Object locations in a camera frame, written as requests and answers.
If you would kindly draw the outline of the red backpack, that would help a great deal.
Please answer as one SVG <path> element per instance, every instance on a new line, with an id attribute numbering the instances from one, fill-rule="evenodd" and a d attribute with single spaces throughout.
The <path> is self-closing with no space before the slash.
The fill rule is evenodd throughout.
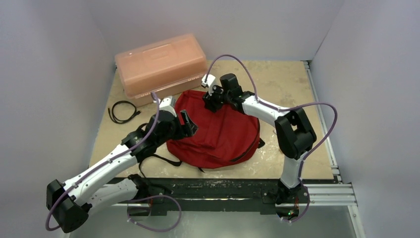
<path id="1" fill-rule="evenodd" d="M 257 118 L 237 112 L 228 105 L 213 113 L 205 108 L 203 95 L 204 92 L 195 90 L 183 92 L 174 107 L 181 125 L 184 123 L 180 111 L 187 111 L 198 126 L 196 134 L 168 141 L 152 141 L 148 137 L 132 152 L 138 163 L 148 157 L 158 157 L 157 148 L 165 144 L 168 152 L 177 158 L 177 161 L 167 160 L 173 166 L 188 164 L 199 170 L 218 169 L 249 160 L 264 145 Z M 145 127 L 137 130 L 141 136 L 149 131 L 149 123 Z"/>

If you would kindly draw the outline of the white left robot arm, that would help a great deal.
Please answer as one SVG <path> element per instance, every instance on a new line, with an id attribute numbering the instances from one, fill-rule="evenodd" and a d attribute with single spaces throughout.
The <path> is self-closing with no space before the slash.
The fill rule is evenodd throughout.
<path id="1" fill-rule="evenodd" d="M 196 134 L 198 126 L 185 110 L 175 112 L 158 110 L 148 123 L 128 133 L 107 156 L 82 173 L 65 182 L 53 180 L 47 185 L 45 221 L 47 231 L 70 233 L 81 227 L 90 215 L 119 202 L 141 203 L 156 199 L 171 200 L 178 212 L 179 202 L 167 193 L 152 195 L 150 183 L 139 175 L 107 185 L 120 172 L 139 165 L 153 156 L 169 140 L 180 140 Z"/>

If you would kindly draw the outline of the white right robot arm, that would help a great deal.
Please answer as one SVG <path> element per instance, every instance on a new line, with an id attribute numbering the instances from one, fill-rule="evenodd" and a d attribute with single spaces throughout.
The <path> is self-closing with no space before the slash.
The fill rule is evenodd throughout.
<path id="1" fill-rule="evenodd" d="M 271 198 L 277 204 L 289 202 L 297 197 L 301 189 L 301 173 L 304 156 L 316 142 L 316 133 L 303 109 L 282 108 L 259 99 L 256 93 L 243 91 L 235 74 L 225 74 L 220 78 L 206 74 L 201 86 L 208 91 L 203 96 L 205 108 L 216 112 L 224 105 L 244 115 L 255 117 L 275 128 L 280 151 L 285 156 L 283 172 L 278 182 L 276 194 Z"/>

